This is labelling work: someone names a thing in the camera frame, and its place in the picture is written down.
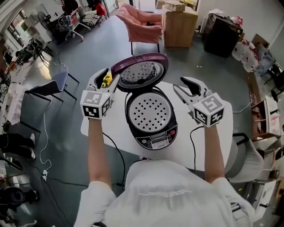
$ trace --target power cord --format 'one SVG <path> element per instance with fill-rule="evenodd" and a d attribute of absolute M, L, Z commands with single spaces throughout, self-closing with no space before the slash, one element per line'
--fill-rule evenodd
<path fill-rule="evenodd" d="M 241 111 L 233 112 L 233 114 L 241 113 L 244 109 L 247 109 L 248 106 L 252 103 L 256 104 L 253 100 L 253 98 L 256 98 L 256 96 L 254 94 L 251 94 L 250 89 L 248 91 L 249 91 L 249 96 L 250 96 L 250 103 L 245 108 L 243 108 Z"/>
<path fill-rule="evenodd" d="M 104 134 L 107 138 L 109 138 L 109 139 L 111 140 L 111 142 L 113 142 L 113 144 L 115 145 L 115 148 L 116 148 L 117 151 L 119 152 L 120 157 L 121 157 L 121 159 L 122 159 L 122 161 L 123 161 L 123 178 L 122 178 L 122 184 L 121 184 L 121 190 L 120 190 L 120 193 L 122 194 L 122 193 L 123 193 L 123 183 L 124 183 L 124 178 L 125 178 L 125 162 L 124 162 L 124 158 L 123 158 L 123 156 L 122 156 L 120 150 L 117 148 L 117 145 L 116 145 L 115 142 L 112 140 L 112 138 L 110 138 L 110 137 L 109 137 L 108 135 L 106 135 L 104 132 L 103 132 L 103 134 Z"/>
<path fill-rule="evenodd" d="M 45 147 L 44 147 L 44 148 L 40 151 L 40 153 L 39 153 L 39 159 L 40 159 L 41 164 L 46 164 L 48 161 L 49 161 L 49 163 L 50 163 L 50 166 L 45 170 L 46 172 L 52 167 L 52 164 L 51 164 L 51 161 L 50 161 L 49 159 L 47 159 L 45 162 L 43 162 L 43 161 L 41 160 L 41 153 L 46 149 L 46 147 L 47 147 L 47 145 L 48 145 L 48 134 L 47 134 L 47 132 L 46 132 L 46 125 L 45 125 L 45 112 L 46 112 L 47 109 L 51 106 L 51 104 L 52 104 L 52 97 L 51 97 L 50 103 L 48 104 L 48 106 L 47 106 L 47 108 L 45 109 L 44 114 L 43 114 L 44 131 L 45 131 L 46 136 L 47 136 L 47 141 L 46 141 Z"/>
<path fill-rule="evenodd" d="M 56 179 L 56 178 L 53 178 L 53 177 L 47 177 L 48 179 L 52 179 L 52 180 L 56 180 L 60 183 L 63 183 L 63 184 L 70 184 L 70 185 L 76 185 L 76 186 L 82 186 L 82 187 L 89 187 L 89 185 L 86 185 L 86 184 L 76 184 L 76 183 L 69 183 L 69 182 L 65 182 L 63 180 L 59 180 L 59 179 Z"/>
<path fill-rule="evenodd" d="M 45 181 L 45 183 L 48 185 L 49 190 L 50 190 L 50 192 L 51 192 L 51 195 L 52 195 L 53 199 L 55 200 L 55 203 L 56 203 L 56 205 L 57 205 L 58 209 L 60 210 L 60 212 L 62 213 L 62 215 L 63 215 L 64 219 L 65 219 L 65 220 L 66 220 L 66 222 L 67 222 L 67 223 L 68 223 L 68 224 L 72 227 L 73 225 L 69 222 L 69 220 L 66 218 L 66 216 L 65 216 L 64 212 L 62 211 L 62 209 L 61 209 L 61 208 L 60 208 L 60 206 L 58 205 L 58 202 L 57 202 L 57 200 L 56 200 L 56 198 L 55 198 L 55 196 L 54 196 L 54 194 L 53 194 L 53 192 L 52 192 L 52 189 L 51 189 L 51 187 L 50 187 L 49 183 L 48 183 L 48 182 L 46 182 L 46 181 Z"/>
<path fill-rule="evenodd" d="M 126 101 L 127 101 L 128 95 L 130 95 L 130 92 L 127 93 L 127 95 L 125 96 L 125 100 L 124 100 L 124 113 L 125 113 L 125 118 L 126 118 L 126 119 L 127 119 L 127 116 L 126 116 Z"/>
<path fill-rule="evenodd" d="M 43 186 L 43 189 L 44 189 L 45 194 L 47 195 L 47 197 L 48 197 L 50 203 L 51 203 L 52 206 L 53 206 L 54 213 L 57 215 L 57 217 L 59 217 L 59 219 L 60 219 L 63 223 L 65 223 L 64 219 L 62 219 L 62 217 L 56 212 L 56 208 L 55 208 L 55 206 L 54 206 L 54 204 L 53 204 L 51 198 L 49 197 L 48 192 L 47 192 L 47 190 L 45 189 L 45 186 L 43 185 L 43 180 L 42 180 L 41 178 L 40 178 L 40 181 L 41 181 L 41 185 Z"/>
<path fill-rule="evenodd" d="M 48 59 L 46 59 L 43 55 L 42 55 L 42 57 L 43 57 L 43 59 L 44 60 L 46 60 L 47 62 L 49 62 L 49 63 L 52 63 L 52 64 L 54 64 L 55 66 L 60 66 L 60 65 L 63 65 L 66 69 L 67 69 L 67 71 L 68 71 L 68 67 L 64 64 L 64 63 L 59 63 L 59 64 L 56 64 L 56 63 L 54 63 L 54 62 L 52 62 L 52 61 L 49 61 Z"/>
<path fill-rule="evenodd" d="M 194 150 L 194 174 L 195 174 L 195 171 L 196 171 L 196 152 L 195 152 L 195 146 L 194 146 L 194 142 L 193 142 L 193 140 L 192 140 L 191 134 L 192 134 L 195 130 L 200 129 L 200 128 L 204 128 L 204 126 L 199 126 L 199 127 L 195 128 L 195 129 L 193 129 L 193 130 L 190 132 L 190 135 L 189 135 L 190 140 L 191 140 L 192 145 L 193 145 L 193 150 Z"/>
<path fill-rule="evenodd" d="M 29 163 L 26 159 L 24 159 L 24 160 L 25 160 L 26 163 L 28 163 L 30 166 L 36 168 L 36 169 L 38 170 L 38 172 L 40 173 L 40 175 L 42 176 L 41 170 L 40 170 L 38 167 L 36 167 L 36 166 L 32 165 L 31 163 Z M 55 212 L 56 215 L 60 218 L 60 220 L 63 221 L 63 223 L 64 223 L 64 220 L 62 219 L 62 217 L 60 217 L 60 215 L 56 212 L 56 208 L 55 208 L 55 206 L 54 206 L 54 204 L 53 204 L 51 198 L 49 197 L 48 192 L 46 191 L 46 188 L 45 188 L 45 186 L 44 186 L 44 184 L 43 184 L 43 181 L 44 181 L 44 180 L 42 179 L 42 177 L 40 178 L 40 180 L 41 180 L 41 184 L 42 184 L 42 186 L 43 186 L 43 189 L 44 189 L 46 195 L 48 196 L 48 199 L 50 200 L 50 203 L 52 204 L 52 206 L 53 206 L 53 208 L 54 208 L 54 212 Z M 52 192 L 52 190 L 51 190 L 50 185 L 49 185 L 48 183 L 47 183 L 47 185 L 48 185 L 48 187 L 49 187 L 49 189 L 50 189 L 50 191 L 51 191 L 52 197 L 53 197 L 54 200 L 55 200 L 55 203 L 56 203 L 57 208 L 59 209 L 59 211 L 60 211 L 60 212 L 62 213 L 62 215 L 64 216 L 66 222 L 67 222 L 70 226 L 72 226 L 72 224 L 71 224 L 71 223 L 69 222 L 69 220 L 66 218 L 64 212 L 62 211 L 62 209 L 61 209 L 60 206 L 58 205 L 57 200 L 56 200 L 56 198 L 55 198 L 55 196 L 54 196 L 54 194 L 53 194 L 53 192 Z"/>

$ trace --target control panel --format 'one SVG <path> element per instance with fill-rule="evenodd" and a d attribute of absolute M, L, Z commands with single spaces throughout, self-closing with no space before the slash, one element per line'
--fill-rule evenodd
<path fill-rule="evenodd" d="M 169 146 L 174 141 L 177 132 L 178 126 L 176 125 L 173 128 L 164 132 L 159 132 L 156 135 L 147 137 L 137 137 L 135 139 L 144 148 L 150 150 L 159 150 Z"/>

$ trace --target yellow object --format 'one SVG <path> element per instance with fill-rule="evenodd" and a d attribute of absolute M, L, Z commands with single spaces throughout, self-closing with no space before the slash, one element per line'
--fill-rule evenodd
<path fill-rule="evenodd" d="M 103 78 L 102 87 L 107 87 L 112 81 L 111 72 L 108 72 L 106 76 Z"/>
<path fill-rule="evenodd" d="M 179 0 L 179 2 L 185 4 L 188 7 L 191 7 L 193 10 L 196 10 L 197 2 L 192 0 Z"/>

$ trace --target white round table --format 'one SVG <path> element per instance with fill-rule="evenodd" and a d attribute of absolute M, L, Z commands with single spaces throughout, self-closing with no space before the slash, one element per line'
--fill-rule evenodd
<path fill-rule="evenodd" d="M 186 104 L 183 104 L 180 98 L 175 94 L 173 85 L 160 82 L 157 84 L 171 101 L 177 119 L 178 131 L 174 142 L 166 148 L 160 150 L 147 150 L 143 148 L 134 139 L 125 118 L 124 101 L 126 93 L 116 89 L 114 94 L 112 107 L 103 117 L 103 132 L 110 136 L 120 150 L 156 160 L 171 160 L 182 166 L 194 169 L 194 152 L 193 145 L 190 141 L 190 132 L 197 127 L 195 120 L 188 114 L 189 109 Z M 224 101 L 225 111 L 224 118 L 217 125 L 221 150 L 226 165 L 233 135 L 233 111 L 229 102 Z M 84 117 L 81 125 L 81 133 L 88 136 L 89 120 Z M 205 142 L 204 129 L 200 128 L 192 133 L 196 149 L 196 169 L 204 171 L 205 158 Z M 107 145 L 114 147 L 114 144 L 104 136 L 104 142 Z"/>

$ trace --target white sleeve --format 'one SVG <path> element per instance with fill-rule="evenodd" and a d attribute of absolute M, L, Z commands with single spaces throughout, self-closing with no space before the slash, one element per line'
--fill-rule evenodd
<path fill-rule="evenodd" d="M 254 222 L 254 209 L 231 186 L 226 178 L 218 178 L 212 183 L 231 204 L 235 226 L 251 227 Z"/>
<path fill-rule="evenodd" d="M 107 208 L 115 199 L 115 194 L 106 183 L 90 182 L 89 187 L 81 193 L 74 227 L 91 227 L 93 223 L 103 221 Z"/>

